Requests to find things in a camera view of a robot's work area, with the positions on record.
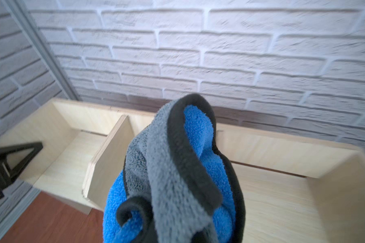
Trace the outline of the grey and blue cloth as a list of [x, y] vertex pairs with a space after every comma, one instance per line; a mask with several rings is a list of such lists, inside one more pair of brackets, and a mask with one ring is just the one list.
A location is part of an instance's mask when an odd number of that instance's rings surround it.
[[160, 108], [129, 144], [109, 190], [106, 243], [240, 243], [243, 193], [216, 143], [216, 118], [199, 94]]

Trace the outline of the light wooden bookshelf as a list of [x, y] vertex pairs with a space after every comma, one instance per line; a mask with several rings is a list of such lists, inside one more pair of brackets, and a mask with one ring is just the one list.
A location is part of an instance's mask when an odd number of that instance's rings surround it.
[[[152, 112], [52, 99], [0, 137], [41, 142], [21, 173], [89, 214], [103, 210], [130, 141]], [[365, 151], [353, 145], [217, 124], [243, 192], [245, 243], [365, 243]]]

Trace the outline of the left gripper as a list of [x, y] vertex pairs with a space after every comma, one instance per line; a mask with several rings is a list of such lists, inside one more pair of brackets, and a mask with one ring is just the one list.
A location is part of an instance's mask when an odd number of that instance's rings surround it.
[[[8, 155], [18, 153], [24, 150], [32, 149], [32, 151], [15, 167], [9, 166]], [[0, 148], [0, 199], [4, 197], [3, 190], [15, 182], [21, 173], [25, 170], [31, 160], [43, 149], [41, 142], [11, 145]]]

